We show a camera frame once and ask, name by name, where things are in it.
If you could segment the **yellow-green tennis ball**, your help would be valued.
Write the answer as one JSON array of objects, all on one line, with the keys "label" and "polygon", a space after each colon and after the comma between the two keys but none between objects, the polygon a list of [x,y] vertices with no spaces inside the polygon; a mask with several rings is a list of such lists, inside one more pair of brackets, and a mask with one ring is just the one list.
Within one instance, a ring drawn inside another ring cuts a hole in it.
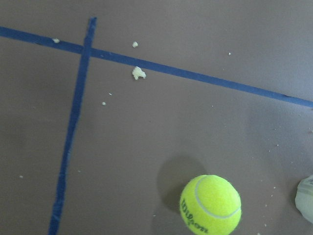
[{"label": "yellow-green tennis ball", "polygon": [[195,235],[229,235],[238,226],[242,210],[237,190],[217,175],[200,175],[184,187],[180,215]]}]

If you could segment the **clear tennis ball can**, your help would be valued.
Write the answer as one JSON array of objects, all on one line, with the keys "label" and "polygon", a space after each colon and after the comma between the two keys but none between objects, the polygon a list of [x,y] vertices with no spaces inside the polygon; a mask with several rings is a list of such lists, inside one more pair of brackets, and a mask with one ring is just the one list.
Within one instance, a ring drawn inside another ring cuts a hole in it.
[{"label": "clear tennis ball can", "polygon": [[313,223],[313,176],[302,179],[295,196],[295,206],[302,216]]}]

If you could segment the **white foam crumb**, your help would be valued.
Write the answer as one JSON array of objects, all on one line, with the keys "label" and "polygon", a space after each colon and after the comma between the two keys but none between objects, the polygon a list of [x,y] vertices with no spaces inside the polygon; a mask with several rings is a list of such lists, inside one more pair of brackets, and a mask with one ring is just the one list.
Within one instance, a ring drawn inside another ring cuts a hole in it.
[{"label": "white foam crumb", "polygon": [[134,67],[132,76],[135,80],[138,80],[139,78],[146,79],[147,77],[146,73],[138,66]]}]

